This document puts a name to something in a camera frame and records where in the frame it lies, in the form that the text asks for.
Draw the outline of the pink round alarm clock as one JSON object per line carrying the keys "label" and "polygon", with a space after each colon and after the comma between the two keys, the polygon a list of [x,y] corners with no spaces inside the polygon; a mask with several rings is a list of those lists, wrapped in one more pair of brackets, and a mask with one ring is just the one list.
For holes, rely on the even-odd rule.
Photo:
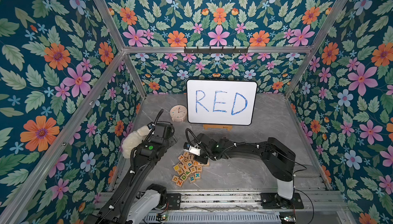
{"label": "pink round alarm clock", "polygon": [[184,122],[188,116],[187,108],[184,105],[172,107],[169,113],[173,122]]}

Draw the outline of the white whiteboard black frame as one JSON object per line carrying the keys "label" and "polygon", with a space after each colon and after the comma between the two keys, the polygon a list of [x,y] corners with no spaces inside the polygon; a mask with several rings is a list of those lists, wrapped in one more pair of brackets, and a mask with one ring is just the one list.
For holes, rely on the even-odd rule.
{"label": "white whiteboard black frame", "polygon": [[251,81],[188,80],[188,122],[249,126],[256,91],[257,83]]}

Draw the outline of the aluminium frame post left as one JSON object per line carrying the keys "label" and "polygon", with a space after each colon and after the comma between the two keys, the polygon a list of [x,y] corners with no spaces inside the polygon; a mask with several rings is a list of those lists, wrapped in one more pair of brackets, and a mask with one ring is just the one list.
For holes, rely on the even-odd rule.
{"label": "aluminium frame post left", "polygon": [[109,34],[111,35],[111,38],[114,41],[117,50],[119,51],[119,55],[123,57],[124,63],[130,71],[131,77],[133,78],[134,84],[136,85],[136,88],[141,98],[144,100],[146,98],[147,93],[143,87],[142,81],[137,73],[137,70],[131,61],[130,55],[125,51],[126,48],[125,43],[113,20],[113,17],[109,12],[107,3],[105,2],[105,0],[93,0],[93,1],[102,17],[103,22],[105,23],[109,31]]}

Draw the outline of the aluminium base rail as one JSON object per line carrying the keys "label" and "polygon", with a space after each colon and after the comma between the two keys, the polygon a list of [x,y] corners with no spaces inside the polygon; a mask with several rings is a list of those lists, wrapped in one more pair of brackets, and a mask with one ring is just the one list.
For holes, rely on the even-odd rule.
{"label": "aluminium base rail", "polygon": [[[180,210],[186,211],[267,211],[262,203],[267,203],[267,199],[262,199],[262,193],[272,192],[272,189],[231,189],[231,190],[178,190],[169,193],[181,194]],[[304,205],[302,211],[348,211],[349,207],[342,195],[338,191],[325,191],[322,189],[296,189],[297,202]]]}

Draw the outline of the wooden whiteboard stand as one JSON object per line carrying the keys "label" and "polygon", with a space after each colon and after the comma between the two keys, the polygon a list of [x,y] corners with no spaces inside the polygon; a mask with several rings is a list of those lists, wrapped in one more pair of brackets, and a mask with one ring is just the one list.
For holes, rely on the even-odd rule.
{"label": "wooden whiteboard stand", "polygon": [[205,130],[208,130],[208,129],[226,129],[227,131],[231,131],[233,129],[233,126],[232,125],[204,124],[203,128]]}

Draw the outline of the wooden block red Z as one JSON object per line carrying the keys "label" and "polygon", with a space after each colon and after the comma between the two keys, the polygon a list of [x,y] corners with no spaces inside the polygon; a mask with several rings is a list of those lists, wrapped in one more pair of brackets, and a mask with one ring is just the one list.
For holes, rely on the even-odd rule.
{"label": "wooden block red Z", "polygon": [[182,180],[177,180],[176,185],[179,186],[179,187],[182,187],[182,186],[183,186],[183,183],[184,183],[184,181],[182,181]]}

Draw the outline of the aluminium frame post right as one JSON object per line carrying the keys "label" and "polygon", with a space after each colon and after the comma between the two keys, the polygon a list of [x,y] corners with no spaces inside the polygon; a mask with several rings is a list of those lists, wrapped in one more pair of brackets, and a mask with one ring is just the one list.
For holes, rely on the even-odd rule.
{"label": "aluminium frame post right", "polygon": [[328,32],[330,31],[331,27],[334,25],[335,21],[337,20],[339,14],[343,10],[343,8],[347,2],[348,2],[348,0],[336,0],[335,3],[333,4],[332,11],[327,16],[325,22],[322,24],[321,29],[319,30],[319,32],[317,33],[317,35],[313,41],[313,44],[311,46],[311,52],[303,60],[302,64],[298,68],[295,76],[293,77],[291,84],[289,85],[288,89],[285,92],[285,99],[286,100],[290,99],[291,94],[293,93],[293,91],[296,88],[296,86],[298,85],[301,77],[303,76],[303,74],[307,70],[308,65],[310,64],[313,57],[317,53],[318,49],[322,45],[322,42],[324,41],[324,39],[328,35]]}

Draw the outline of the wooden block blue K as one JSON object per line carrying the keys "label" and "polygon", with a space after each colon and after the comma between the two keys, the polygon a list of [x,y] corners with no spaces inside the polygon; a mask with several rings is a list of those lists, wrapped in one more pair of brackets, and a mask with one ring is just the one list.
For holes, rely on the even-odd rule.
{"label": "wooden block blue K", "polygon": [[200,173],[200,172],[196,172],[196,173],[194,174],[194,178],[195,178],[196,180],[201,179],[201,173]]}

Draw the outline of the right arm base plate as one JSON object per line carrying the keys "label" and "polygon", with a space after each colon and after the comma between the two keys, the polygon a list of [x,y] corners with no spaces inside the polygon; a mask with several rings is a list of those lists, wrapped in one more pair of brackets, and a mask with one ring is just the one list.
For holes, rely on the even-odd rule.
{"label": "right arm base plate", "polygon": [[280,197],[277,193],[261,193],[260,197],[264,209],[304,209],[299,193],[294,193],[290,200]]}

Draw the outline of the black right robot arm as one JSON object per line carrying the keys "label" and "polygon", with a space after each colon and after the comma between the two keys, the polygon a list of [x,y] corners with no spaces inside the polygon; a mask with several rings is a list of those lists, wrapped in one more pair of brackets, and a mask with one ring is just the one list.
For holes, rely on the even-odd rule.
{"label": "black right robot arm", "polygon": [[244,158],[261,160],[277,180],[277,196],[291,200],[294,196],[294,167],[296,154],[275,138],[259,143],[235,142],[228,138],[215,141],[206,134],[199,134],[192,142],[184,144],[184,150],[194,159],[207,164],[209,160]]}

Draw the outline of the aluminium frame post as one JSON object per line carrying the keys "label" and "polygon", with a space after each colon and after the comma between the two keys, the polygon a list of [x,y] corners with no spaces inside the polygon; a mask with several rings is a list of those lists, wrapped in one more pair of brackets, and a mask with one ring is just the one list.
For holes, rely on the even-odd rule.
{"label": "aluminium frame post", "polygon": [[137,73],[137,70],[131,61],[130,55],[125,51],[126,48],[125,43],[113,20],[113,17],[109,12],[107,3],[105,2],[105,0],[93,0],[93,1],[102,17],[103,22],[105,23],[109,31],[109,34],[111,35],[111,38],[114,41],[117,50],[119,51],[119,55],[123,57],[124,63],[130,71],[131,77],[133,78],[134,84],[136,85],[136,88],[141,98],[144,100],[146,98],[147,93],[143,87],[142,81]]}
{"label": "aluminium frame post", "polygon": [[333,4],[332,11],[327,16],[325,22],[322,24],[321,29],[319,30],[319,32],[317,33],[317,35],[313,41],[313,44],[311,46],[311,52],[303,60],[302,64],[298,68],[295,76],[293,77],[291,84],[289,85],[288,89],[285,92],[285,99],[286,100],[290,99],[291,94],[293,93],[293,91],[296,88],[296,86],[298,85],[301,77],[303,76],[303,74],[307,70],[308,65],[310,64],[313,57],[317,53],[318,49],[322,45],[322,42],[324,41],[324,39],[328,35],[328,32],[330,31],[331,27],[334,25],[335,21],[337,20],[339,14],[343,10],[343,8],[347,2],[348,2],[348,0],[336,0],[335,3]]}

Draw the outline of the white plush bunny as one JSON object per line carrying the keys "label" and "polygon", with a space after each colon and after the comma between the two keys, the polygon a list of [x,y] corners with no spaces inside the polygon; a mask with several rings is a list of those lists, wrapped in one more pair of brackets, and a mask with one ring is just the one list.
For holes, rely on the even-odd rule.
{"label": "white plush bunny", "polygon": [[129,159],[131,157],[131,151],[140,145],[143,140],[150,133],[150,129],[147,125],[139,128],[136,131],[130,133],[123,141],[122,144],[122,155],[125,159]]}

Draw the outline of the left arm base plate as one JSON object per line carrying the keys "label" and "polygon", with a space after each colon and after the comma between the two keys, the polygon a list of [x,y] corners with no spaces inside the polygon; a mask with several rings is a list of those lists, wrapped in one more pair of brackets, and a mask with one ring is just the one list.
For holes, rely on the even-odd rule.
{"label": "left arm base plate", "polygon": [[182,194],[180,193],[168,193],[167,194],[167,209],[168,210],[180,210],[182,202]]}

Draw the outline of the black hook rail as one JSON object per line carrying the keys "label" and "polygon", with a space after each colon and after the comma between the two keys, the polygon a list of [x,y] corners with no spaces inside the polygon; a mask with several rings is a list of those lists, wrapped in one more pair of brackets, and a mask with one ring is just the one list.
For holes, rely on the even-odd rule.
{"label": "black hook rail", "polygon": [[248,47],[184,47],[184,53],[189,54],[244,54]]}

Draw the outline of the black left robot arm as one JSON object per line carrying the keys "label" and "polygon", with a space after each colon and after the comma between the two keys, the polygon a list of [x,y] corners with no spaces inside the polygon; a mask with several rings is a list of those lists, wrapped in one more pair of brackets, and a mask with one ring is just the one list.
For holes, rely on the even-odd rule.
{"label": "black left robot arm", "polygon": [[142,184],[164,154],[176,144],[170,122],[151,122],[130,133],[123,141],[122,154],[130,167],[111,198],[86,224],[138,224],[154,208],[166,205],[166,188],[152,184],[137,199]]}

